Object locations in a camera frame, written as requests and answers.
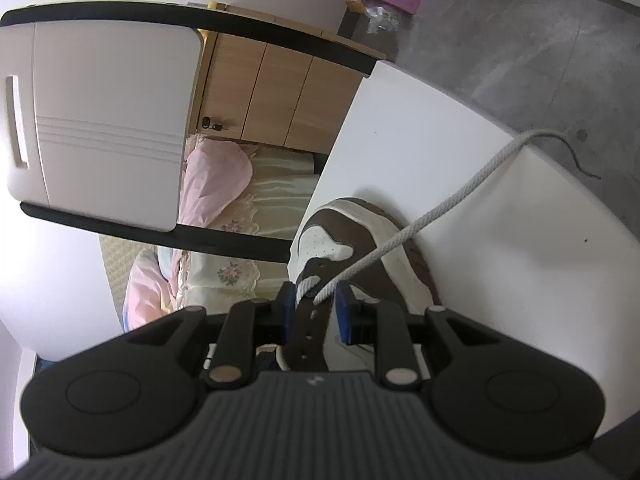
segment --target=beige quilted fabric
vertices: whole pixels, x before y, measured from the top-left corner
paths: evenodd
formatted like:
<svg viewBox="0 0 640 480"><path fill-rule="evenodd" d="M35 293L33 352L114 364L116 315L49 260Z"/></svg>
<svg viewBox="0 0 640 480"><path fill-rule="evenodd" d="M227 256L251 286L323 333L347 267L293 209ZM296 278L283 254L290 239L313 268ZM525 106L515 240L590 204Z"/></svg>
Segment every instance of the beige quilted fabric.
<svg viewBox="0 0 640 480"><path fill-rule="evenodd" d="M133 261L142 249L155 251L156 247L113 236L99 235L99 237L102 261L109 280L113 304L120 323L122 323L122 305L124 304L124 294L127 291L127 283L129 283L129 273L131 272Z"/></svg>

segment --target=wooden cabinet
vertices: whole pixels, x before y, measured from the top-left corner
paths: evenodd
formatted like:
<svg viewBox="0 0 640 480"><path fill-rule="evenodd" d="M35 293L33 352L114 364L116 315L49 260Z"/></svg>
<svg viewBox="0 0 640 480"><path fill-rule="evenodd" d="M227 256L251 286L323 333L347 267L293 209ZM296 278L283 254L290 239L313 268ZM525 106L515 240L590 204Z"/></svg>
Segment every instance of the wooden cabinet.
<svg viewBox="0 0 640 480"><path fill-rule="evenodd" d="M224 4L215 8L383 57L303 23ZM296 50L210 33L192 101L190 132L329 153L363 77L351 68Z"/></svg>
<svg viewBox="0 0 640 480"><path fill-rule="evenodd" d="M198 130L202 118L222 124L224 136L240 139L244 129L255 81L267 47L261 41L219 34L213 49L211 64L200 108Z"/></svg>
<svg viewBox="0 0 640 480"><path fill-rule="evenodd" d="M284 145L329 153L362 78L360 72L315 57Z"/></svg>

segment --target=brown leather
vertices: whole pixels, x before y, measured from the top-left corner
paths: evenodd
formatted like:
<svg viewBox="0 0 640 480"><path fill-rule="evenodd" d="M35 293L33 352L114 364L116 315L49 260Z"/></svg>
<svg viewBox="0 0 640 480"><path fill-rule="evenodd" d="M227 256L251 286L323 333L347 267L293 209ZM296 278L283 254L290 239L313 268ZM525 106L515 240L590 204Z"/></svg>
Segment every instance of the brown leather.
<svg viewBox="0 0 640 480"><path fill-rule="evenodd" d="M357 203L376 214L389 218L396 227L402 228L397 221L382 209L364 202L364 200L356 198L342 200ZM300 301L294 316L292 334L289 342L283 348L283 356L290 369L307 372L327 370L322 346L324 345L333 301L332 298L329 298L320 305L315 306L312 302L313 296L340 272L376 248L376 243L366 227L348 219L337 211L322 209L316 212L307 221L303 232L312 226L321 226L332 240L351 247L353 254L350 258L340 262L332 262L327 258L312 258L306 263L305 269L298 277L298 283L309 276L319 276L320 282L309 292L308 298L303 298ZM404 250L416 275L430 288L434 301L439 304L435 284L415 242L412 240L406 242ZM406 308L402 294L388 276L384 265L380 261L361 270L350 279L350 282L372 298L384 298Z"/></svg>

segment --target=gray ribbed panel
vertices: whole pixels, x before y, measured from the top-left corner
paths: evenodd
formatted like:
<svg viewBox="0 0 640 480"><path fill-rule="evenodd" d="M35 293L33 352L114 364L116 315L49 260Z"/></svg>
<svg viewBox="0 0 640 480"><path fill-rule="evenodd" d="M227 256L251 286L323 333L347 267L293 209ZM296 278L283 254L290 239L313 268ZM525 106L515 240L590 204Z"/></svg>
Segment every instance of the gray ribbed panel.
<svg viewBox="0 0 640 480"><path fill-rule="evenodd" d="M30 480L609 480L584 454L540 464L481 456L444 434L420 400L376 386L368 372L263 372L213 394L159 446L112 460L44 451Z"/></svg>

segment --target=wooden drawer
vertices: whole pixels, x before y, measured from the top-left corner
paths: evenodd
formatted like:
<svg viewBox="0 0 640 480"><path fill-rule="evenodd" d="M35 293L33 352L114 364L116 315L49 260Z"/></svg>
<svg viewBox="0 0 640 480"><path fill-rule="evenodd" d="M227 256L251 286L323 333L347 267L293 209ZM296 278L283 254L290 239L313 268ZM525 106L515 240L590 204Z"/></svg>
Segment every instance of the wooden drawer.
<svg viewBox="0 0 640 480"><path fill-rule="evenodd" d="M312 56L267 45L242 131L243 140L282 146Z"/></svg>
<svg viewBox="0 0 640 480"><path fill-rule="evenodd" d="M200 133L212 133L202 127L202 118L208 117L212 124L227 128L223 136L241 138L266 46L261 41L218 35L200 107Z"/></svg>
<svg viewBox="0 0 640 480"><path fill-rule="evenodd" d="M363 77L351 68L315 57L284 145L329 153Z"/></svg>

